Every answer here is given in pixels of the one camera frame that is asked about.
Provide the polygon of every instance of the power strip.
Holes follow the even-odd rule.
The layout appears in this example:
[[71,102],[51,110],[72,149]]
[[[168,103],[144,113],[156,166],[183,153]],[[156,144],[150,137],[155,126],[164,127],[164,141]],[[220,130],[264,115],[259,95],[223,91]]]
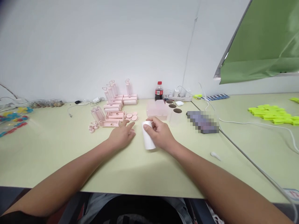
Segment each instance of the power strip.
[[173,100],[173,101],[183,101],[183,102],[191,102],[192,100],[192,96],[190,97],[169,97],[168,95],[163,95],[163,99],[169,99],[169,100]]

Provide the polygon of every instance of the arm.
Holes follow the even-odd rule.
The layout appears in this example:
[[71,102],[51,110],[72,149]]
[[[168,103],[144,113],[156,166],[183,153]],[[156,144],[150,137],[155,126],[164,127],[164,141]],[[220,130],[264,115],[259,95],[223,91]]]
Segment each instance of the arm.
[[125,120],[120,127],[113,129],[109,138],[94,149],[48,176],[4,214],[22,211],[33,216],[47,217],[54,213],[82,188],[103,161],[131,142],[135,136],[132,129],[135,122],[126,126],[128,122]]
[[179,144],[167,124],[156,117],[147,120],[152,121],[153,128],[146,124],[143,127],[155,145],[167,151],[181,164],[226,222],[292,223],[250,186]]

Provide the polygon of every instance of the cable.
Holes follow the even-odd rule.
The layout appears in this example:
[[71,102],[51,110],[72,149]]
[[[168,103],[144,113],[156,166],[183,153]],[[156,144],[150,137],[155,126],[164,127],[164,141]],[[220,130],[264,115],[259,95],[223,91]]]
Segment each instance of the cable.
[[[90,104],[90,103],[86,103],[86,104],[77,104],[77,105],[74,105],[74,106],[86,106],[86,105],[88,105],[88,104]],[[69,109],[72,108],[72,107],[74,107],[74,106],[70,106],[70,107],[68,108],[68,113],[69,113],[69,116],[70,116],[70,117],[73,117],[73,115],[70,114]]]
[[13,99],[13,98],[10,98],[10,97],[8,97],[8,96],[1,97],[1,98],[0,98],[0,100],[1,100],[1,99],[3,99],[3,98],[9,98],[9,99],[12,99],[12,100],[13,100],[15,103],[18,103],[18,102],[16,102],[16,100],[15,100],[15,99]]
[[[202,85],[200,84],[200,82],[198,82],[202,91],[204,92],[204,95],[205,95],[205,98],[206,98],[206,93],[205,91],[203,90],[202,88]],[[215,108],[213,107],[212,104],[210,104],[208,101],[207,102],[207,107],[206,109],[208,108],[209,105],[211,105],[211,107],[213,108],[213,110],[216,112]],[[269,125],[269,124],[262,124],[262,123],[255,123],[255,122],[247,122],[247,123],[240,123],[240,122],[235,122],[235,121],[224,121],[222,119],[219,118],[220,121],[222,122],[228,122],[228,123],[236,123],[236,124],[261,124],[261,125],[266,125],[266,126],[270,126],[270,127],[275,127],[275,128],[283,128],[283,129],[287,129],[290,134],[291,134],[291,137],[292,137],[292,140],[293,140],[293,144],[294,144],[294,147],[295,149],[299,152],[297,146],[296,146],[296,142],[295,142],[295,138],[294,138],[294,135],[292,133],[292,131],[288,128],[284,128],[284,127],[277,127],[277,126],[273,126],[273,125]],[[270,181],[270,183],[291,203],[293,209],[294,209],[294,223],[297,223],[297,220],[298,220],[298,211],[297,211],[297,208],[296,208],[296,205],[294,204],[294,202],[292,201],[292,199],[287,195],[287,193],[283,190],[283,188],[275,181],[273,180],[265,171],[263,171],[258,165],[256,165],[255,162],[253,162],[247,155],[245,152],[243,152],[231,139],[230,137],[228,137],[224,131],[222,130],[220,124],[219,124],[219,127],[220,127],[220,131],[221,133],[243,154],[243,156],[246,157],[246,159],[249,160],[249,162],[252,163],[252,165],[254,165],[266,178],[267,180]]]
[[[171,89],[167,89],[167,90],[170,90],[170,91],[171,91]],[[163,91],[163,94],[164,94],[167,90]]]
[[98,105],[100,102],[104,101],[104,100],[105,100],[105,98],[104,98],[104,97],[100,97],[100,99],[99,99],[99,100],[100,100],[100,101],[98,101],[97,103],[90,102],[90,103],[89,103],[89,105],[90,105],[90,106],[96,106],[96,105]]
[[98,101],[97,103],[94,103],[94,102],[91,102],[91,101],[90,101],[89,103],[85,103],[85,104],[77,104],[77,105],[70,106],[70,107],[68,108],[69,116],[70,116],[70,117],[73,117],[73,115],[71,115],[71,113],[69,112],[69,109],[70,109],[70,108],[72,108],[72,107],[74,107],[74,106],[86,106],[86,105],[96,106],[96,105],[98,105],[100,102],[104,101],[105,98],[104,98],[104,97],[100,97],[99,100],[100,100],[100,101]]
[[184,73],[183,73],[183,82],[182,82],[182,86],[184,85],[185,74],[186,74],[187,63],[188,63],[188,56],[189,56],[189,51],[190,51],[191,43],[192,43],[192,40],[193,40],[193,35],[194,35],[194,30],[195,30],[195,24],[196,24],[196,22],[197,22],[197,18],[198,18],[198,13],[199,13],[200,4],[201,4],[201,0],[199,1],[198,7],[197,7],[197,11],[196,11],[196,14],[195,14],[196,18],[194,19],[193,29],[192,29],[192,33],[191,33],[191,39],[190,39],[190,43],[189,43],[188,50],[187,50],[186,61],[185,61],[185,68],[184,68]]
[[[182,86],[177,86],[177,88],[178,87],[182,87]],[[182,87],[186,92],[187,92],[187,90],[184,88],[184,87]],[[192,95],[191,93],[189,93],[190,95]],[[196,97],[196,98],[198,98],[197,96],[195,96],[195,95],[192,95],[192,96],[194,96],[194,97]]]
[[13,92],[11,92],[8,88],[6,88],[4,85],[2,85],[1,83],[0,83],[0,86],[2,86],[3,88],[5,88],[8,92],[10,92],[16,99],[17,99],[17,96],[13,93]]

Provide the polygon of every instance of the green sheet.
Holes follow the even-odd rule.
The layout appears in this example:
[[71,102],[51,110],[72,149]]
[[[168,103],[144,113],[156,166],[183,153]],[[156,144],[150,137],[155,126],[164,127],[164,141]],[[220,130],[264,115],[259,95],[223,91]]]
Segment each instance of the green sheet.
[[220,70],[220,84],[298,72],[299,0],[253,0]]

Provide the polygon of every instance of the hand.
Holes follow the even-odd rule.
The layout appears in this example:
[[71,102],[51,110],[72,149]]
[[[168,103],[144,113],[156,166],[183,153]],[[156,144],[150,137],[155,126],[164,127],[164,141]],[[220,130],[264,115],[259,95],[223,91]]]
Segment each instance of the hand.
[[147,124],[143,125],[143,128],[149,134],[155,145],[169,151],[177,141],[174,139],[168,125],[156,117],[150,117],[146,120],[152,122],[153,128]]
[[135,122],[126,126],[127,123],[129,123],[129,121],[124,120],[119,127],[114,128],[109,138],[106,140],[112,149],[118,150],[126,147],[136,135],[134,129],[132,129]]

